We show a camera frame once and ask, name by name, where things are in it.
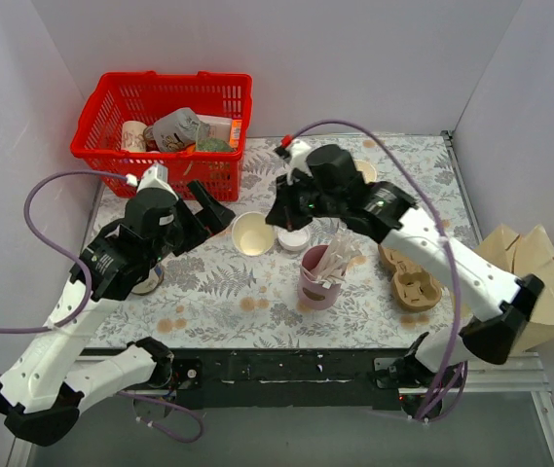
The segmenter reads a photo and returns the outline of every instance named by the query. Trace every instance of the floral tablecloth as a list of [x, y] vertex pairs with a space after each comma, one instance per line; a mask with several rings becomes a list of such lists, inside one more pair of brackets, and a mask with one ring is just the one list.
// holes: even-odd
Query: floral tablecloth
[[[443, 139], [383, 137], [432, 198], [448, 232], [474, 247], [475, 235]], [[305, 139], [313, 147], [339, 144], [356, 159], [374, 164], [379, 180], [413, 193], [371, 140], [360, 135]], [[237, 214], [270, 210], [275, 179], [284, 173], [283, 163], [272, 152], [277, 144], [276, 138], [247, 141], [240, 199], [228, 204]], [[123, 216], [125, 202], [106, 188], [91, 234]], [[312, 245], [328, 242], [337, 227], [335, 220], [314, 220]], [[406, 347], [426, 330], [449, 326], [452, 304], [447, 289], [432, 310], [402, 312], [391, 295], [391, 275], [379, 262], [376, 244], [354, 233], [352, 237], [363, 256], [352, 261], [348, 281], [329, 309], [315, 311], [298, 302], [302, 255], [283, 251], [276, 242], [263, 256], [245, 257], [234, 247], [230, 227], [190, 253], [165, 259], [162, 285], [149, 296], [129, 296], [99, 327], [89, 347], [124, 347], [146, 336], [170, 347], [191, 348]]]

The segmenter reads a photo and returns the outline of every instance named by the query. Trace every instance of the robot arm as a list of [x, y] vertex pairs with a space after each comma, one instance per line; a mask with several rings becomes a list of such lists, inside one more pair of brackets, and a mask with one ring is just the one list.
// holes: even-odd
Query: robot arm
[[[530, 320], [543, 284], [530, 275], [518, 278], [487, 263], [454, 238], [440, 238], [434, 223], [415, 200], [389, 182], [365, 184], [351, 154], [337, 145], [312, 150], [297, 141], [291, 152], [279, 147], [287, 175], [277, 179], [277, 197], [266, 222], [288, 230], [314, 217], [342, 219], [352, 231], [400, 251], [452, 288], [443, 241], [456, 257], [464, 300], [473, 318], [461, 329], [450, 365], [469, 359], [502, 364]], [[308, 170], [297, 168], [305, 162]], [[390, 377], [396, 384], [427, 384], [445, 351], [450, 330], [420, 336]]]
[[84, 277], [76, 265], [45, 323], [50, 331], [37, 335], [0, 376], [0, 413], [18, 438], [48, 446], [71, 429], [80, 413], [119, 390], [142, 382], [153, 387], [169, 383], [173, 356], [152, 338], [133, 342], [119, 355], [84, 370], [71, 367], [95, 330], [147, 279], [150, 269], [169, 253], [178, 256], [194, 249], [234, 219], [234, 212], [199, 182], [189, 188], [203, 207], [197, 214], [168, 185], [166, 168], [154, 164], [128, 200], [124, 218], [101, 229], [84, 249], [80, 259], [92, 274], [87, 306], [65, 326], [54, 325], [84, 297]]

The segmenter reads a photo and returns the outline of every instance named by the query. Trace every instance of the table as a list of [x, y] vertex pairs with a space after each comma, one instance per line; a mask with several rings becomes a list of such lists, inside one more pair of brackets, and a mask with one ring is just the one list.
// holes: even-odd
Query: table
[[[475, 232], [443, 138], [391, 135], [384, 139], [432, 198], [448, 231], [467, 246], [475, 246]], [[413, 193], [380, 148], [363, 136], [305, 140], [312, 147], [338, 144], [356, 159], [374, 164], [379, 180]], [[247, 141], [240, 199], [227, 204], [237, 214], [270, 210], [275, 179], [285, 171], [273, 153], [276, 145], [277, 138]], [[122, 217], [125, 202], [106, 188], [91, 235]], [[327, 243], [338, 222], [314, 220], [312, 245]], [[352, 261], [340, 298], [327, 310], [311, 310], [298, 302], [302, 255], [288, 253], [276, 242], [263, 256], [243, 256], [233, 245], [230, 227], [190, 253], [166, 258], [163, 284], [149, 296], [130, 296], [99, 327], [89, 347], [125, 347], [145, 336], [177, 348], [408, 347], [422, 332], [450, 325], [453, 312], [447, 289], [431, 311], [402, 312], [391, 295], [391, 274], [380, 265], [376, 244], [355, 233], [352, 237], [363, 255]]]
[[[444, 138], [383, 135], [383, 138], [431, 196], [448, 231], [466, 245], [475, 246], [477, 226], [473, 226], [472, 217], [467, 214], [469, 202], [462, 191], [448, 135]], [[366, 138], [329, 135], [306, 139], [314, 146], [340, 144], [356, 158], [374, 163], [379, 178], [409, 191], [395, 169]], [[230, 204], [236, 212], [253, 209], [267, 212], [270, 208], [272, 182], [283, 172], [282, 164], [271, 152], [276, 144], [276, 138], [248, 140], [240, 200]], [[100, 226], [122, 215], [123, 203], [110, 192], [102, 191], [87, 240]], [[330, 222], [314, 221], [314, 244], [326, 241], [335, 228]], [[234, 252], [228, 233], [213, 238], [188, 255], [166, 261], [163, 287], [150, 297], [132, 297], [120, 305], [91, 341], [88, 355], [78, 359], [76, 368], [109, 358], [125, 348], [128, 341], [146, 335], [179, 349], [176, 355], [181, 357], [184, 353], [194, 355], [192, 347], [204, 348], [196, 353], [232, 347], [336, 348], [325, 352], [331, 354], [345, 352], [339, 348], [346, 347], [359, 348], [360, 351], [348, 353], [360, 355], [359, 363], [371, 365], [369, 358], [369, 362], [364, 360], [365, 352], [378, 351], [373, 349], [379, 347], [404, 348], [420, 332], [449, 325], [451, 310], [447, 292], [431, 312], [421, 313], [417, 320], [404, 319], [405, 315], [388, 295], [389, 277], [379, 268], [375, 245], [361, 237], [355, 240], [365, 253], [364, 260], [355, 262], [349, 270], [349, 286], [334, 306], [334, 312], [321, 312], [297, 306], [293, 288], [295, 274], [287, 272], [295, 269], [298, 257], [286, 256], [275, 248], [254, 260], [242, 258]], [[242, 272], [240, 277], [247, 280], [244, 282], [230, 274], [236, 285], [231, 292], [228, 288], [223, 291], [207, 286], [202, 290], [215, 271], [223, 273], [218, 268], [227, 272], [224, 268], [228, 264], [238, 268]], [[364, 311], [354, 308], [356, 305], [365, 306]], [[207, 331], [207, 328], [220, 331]], [[269, 352], [314, 353], [313, 350], [279, 349]], [[235, 350], [226, 353], [237, 354]], [[400, 392], [424, 391], [402, 388]], [[526, 465], [554, 465], [554, 407], [549, 391], [538, 356], [525, 353], [510, 357], [503, 366], [472, 362], [462, 408], [448, 417], [448, 421], [433, 423], [429, 430], [371, 416], [365, 408], [341, 407], [350, 403], [350, 398], [336, 404], [340, 407], [322, 409], [214, 409], [207, 404], [203, 416], [208, 415], [209, 436], [189, 447], [172, 443], [158, 434], [154, 436], [152, 431], [135, 424], [127, 401], [110, 399], [84, 414], [80, 426], [57, 445], [41, 449], [16, 440], [8, 465], [60, 465], [62, 462], [65, 462], [63, 465], [110, 462], [133, 465], [163, 458], [187, 460], [196, 465], [242, 465], [249, 461], [266, 465], [307, 465], [318, 461], [325, 465], [353, 462], [378, 465], [383, 460], [389, 463], [399, 460], [401, 465], [423, 462], [448, 465], [448, 451], [444, 449], [448, 439], [459, 440], [455, 443], [459, 449], [451, 457], [457, 465], [526, 462]], [[159, 394], [154, 390], [146, 393]], [[376, 397], [383, 398], [383, 395], [379, 392]], [[511, 419], [508, 426], [512, 428], [506, 430], [505, 425], [499, 424], [501, 419]], [[188, 423], [184, 417], [170, 417], [166, 424], [183, 429]], [[521, 427], [518, 438], [517, 426]]]

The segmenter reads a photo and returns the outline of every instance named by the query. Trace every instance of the purple cable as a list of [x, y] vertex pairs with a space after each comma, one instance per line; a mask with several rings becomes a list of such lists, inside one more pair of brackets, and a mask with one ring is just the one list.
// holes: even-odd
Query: purple cable
[[[32, 190], [30, 190], [30, 193], [28, 194], [27, 198], [25, 199], [25, 204], [23, 205], [23, 218], [25, 219], [25, 224], [27, 227], [32, 231], [32, 233], [43, 243], [48, 245], [50, 248], [54, 249], [58, 253], [60, 253], [62, 256], [67, 257], [69, 260], [77, 264], [80, 269], [82, 270], [82, 273], [84, 274], [84, 281], [86, 284], [86, 290], [84, 291], [84, 297], [82, 298], [82, 301], [79, 305], [76, 306], [75, 310], [71, 314], [69, 314], [64, 319], [61, 319], [57, 323], [54, 323], [55, 326], [60, 327], [64, 326], [65, 324], [71, 322], [73, 319], [75, 319], [82, 310], [86, 307], [87, 303], [89, 302], [89, 298], [91, 297], [91, 291], [92, 291], [92, 277], [91, 272], [87, 268], [87, 266], [80, 260], [80, 258], [71, 253], [68, 250], [65, 250], [57, 243], [54, 243], [50, 239], [48, 239], [46, 236], [43, 235], [41, 231], [39, 231], [32, 222], [32, 218], [30, 216], [30, 209], [32, 206], [32, 200], [34, 199], [34, 196], [48, 183], [50, 183], [53, 180], [56, 180], [56, 178], [65, 177], [67, 175], [97, 175], [100, 177], [110, 177], [110, 178], [117, 178], [119, 180], [127, 180], [125, 175], [119, 175], [118, 173], [111, 173], [111, 172], [102, 172], [100, 170], [88, 170], [88, 169], [81, 169], [81, 170], [66, 170], [64, 172], [58, 172], [54, 175], [50, 175], [47, 178], [44, 178], [39, 183], [37, 183]], [[37, 328], [0, 328], [0, 334], [40, 334], [40, 333], [47, 333], [51, 329], [46, 327], [37, 327]]]
[[[393, 153], [389, 150], [387, 146], [385, 146], [385, 143], [380, 140], [380, 138], [377, 138], [370, 130], [364, 128], [363, 126], [353, 124], [351, 122], [347, 122], [345, 120], [320, 120], [318, 122], [315, 122], [313, 124], [307, 125], [298, 132], [296, 132], [294, 135], [292, 135], [292, 139], [298, 138], [303, 133], [309, 131], [312, 128], [315, 128], [317, 126], [322, 125], [343, 125], [343, 126], [349, 126], [350, 128], [354, 128], [357, 131], [362, 132], [366, 136], [372, 139], [376, 144], [378, 144], [381, 149], [387, 154], [388, 158], [393, 162], [393, 164], [397, 167], [397, 169], [400, 171], [400, 173], [406, 178], [406, 181], [413, 187], [415, 192], [420, 196], [424, 204], [427, 206], [427, 208], [430, 210], [430, 213], [432, 214], [432, 219], [434, 220], [434, 225], [437, 231], [439, 232], [439, 235], [442, 237], [447, 237], [445, 235], [445, 229], [443, 228], [443, 221], [441, 220], [441, 216], [439, 216], [438, 211], [434, 208], [432, 205], [432, 201], [430, 198], [422, 191], [418, 183], [415, 181], [415, 179], [411, 176], [409, 172], [406, 171], [404, 166], [400, 163], [400, 161], [393, 155]], [[434, 379], [432, 380], [432, 383], [430, 384], [430, 387], [428, 388], [428, 391], [425, 394], [424, 401], [422, 402], [422, 405], [418, 409], [415, 419], [422, 420], [425, 415], [427, 414], [426, 411], [423, 411], [424, 408], [427, 408], [428, 403], [433, 397], [434, 394], [434, 388], [439, 386], [439, 383], [441, 382], [441, 378], [443, 378], [443, 374], [445, 373], [445, 370], [448, 367], [448, 364], [450, 362], [450, 356], [452, 355], [452, 351], [454, 350], [454, 346], [456, 344], [456, 338], [459, 333], [459, 327], [461, 325], [461, 285], [459, 282], [459, 272], [456, 268], [456, 259], [454, 257], [454, 252], [452, 251], [452, 247], [450, 246], [450, 243], [446, 241], [443, 244], [443, 249], [445, 250], [445, 254], [448, 258], [448, 264], [450, 266], [450, 275], [452, 276], [452, 289], [454, 290], [454, 296], [455, 296], [455, 305], [454, 305], [454, 321], [452, 322], [452, 330], [450, 333], [450, 338], [448, 340], [448, 344], [445, 347], [445, 352], [443, 353], [443, 358], [441, 359], [441, 365], [439, 366], [439, 371], [434, 376]]]
[[[459, 388], [459, 392], [456, 395], [456, 399], [454, 399], [454, 401], [452, 402], [452, 405], [448, 409], [446, 409], [439, 416], [436, 416], [435, 418], [430, 418], [428, 420], [429, 422], [442, 420], [443, 418], [448, 416], [450, 412], [456, 407], [457, 403], [461, 399], [462, 393], [464, 392], [464, 385], [466, 383], [466, 377], [467, 377], [467, 362], [462, 362], [461, 365], [457, 368], [455, 372], [455, 377], [452, 377], [452, 380], [450, 381], [450, 383], [446, 387], [444, 387], [441, 393], [439, 394], [441, 398], [445, 397], [445, 395], [450, 391], [450, 389], [456, 382], [459, 375], [462, 375], [462, 383], [461, 383], [461, 387]], [[433, 401], [433, 404], [430, 407], [425, 408], [426, 412], [429, 412], [429, 410], [434, 406], [434, 404], [437, 404], [438, 402], [439, 401], [435, 399]], [[377, 411], [368, 411], [368, 413], [373, 416], [381, 416], [382, 418], [391, 418], [394, 420], [403, 420], [403, 421], [410, 420], [410, 418], [408, 417], [395, 415], [393, 413], [384, 413], [384, 412], [377, 412]]]
[[439, 401], [442, 400], [448, 392], [450, 392], [450, 389], [454, 387], [454, 384], [456, 384], [456, 381], [459, 379], [459, 376], [462, 375], [464, 364], [465, 362], [461, 362], [459, 364], [459, 366], [454, 370], [454, 375], [452, 376], [452, 379], [450, 379], [450, 382], [448, 382], [448, 384], [443, 389], [441, 389], [435, 394], [434, 398], [430, 401], [430, 403], [427, 406], [424, 407], [422, 412], [429, 413], [432, 410], [432, 408], [436, 406], [439, 403]]
[[199, 433], [197, 433], [195, 436], [193, 436], [191, 438], [184, 438], [183, 436], [178, 435], [174, 431], [169, 430], [168, 428], [163, 426], [161, 423], [139, 417], [139, 420], [142, 421], [143, 423], [146, 423], [147, 425], [149, 423], [151, 423], [151, 425], [155, 429], [160, 430], [165, 435], [171, 437], [173, 440], [178, 441], [179, 443], [194, 443], [195, 441], [197, 441], [203, 435], [203, 432], [205, 431], [205, 426], [203, 424], [203, 419], [200, 416], [198, 416], [196, 413], [192, 412], [189, 409], [186, 409], [185, 407], [178, 406], [178, 405], [173, 404], [171, 402], [161, 401], [159, 399], [154, 399], [152, 397], [140, 396], [138, 394], [131, 394], [131, 393], [126, 392], [126, 391], [117, 392], [117, 396], [127, 397], [128, 399], [135, 399], [137, 401], [149, 402], [151, 404], [158, 404], [160, 406], [170, 407], [175, 411], [183, 412], [183, 413], [191, 416], [199, 424]]
[[461, 384], [461, 387], [459, 388], [459, 392], [457, 393], [456, 398], [452, 402], [452, 405], [448, 407], [444, 413], [440, 414], [439, 416], [436, 416], [431, 421], [441, 421], [443, 418], [448, 416], [450, 412], [459, 404], [459, 400], [461, 399], [462, 393], [464, 392], [464, 386], [467, 383], [467, 369], [468, 369], [468, 363], [464, 362], [464, 365], [462, 366], [462, 384]]

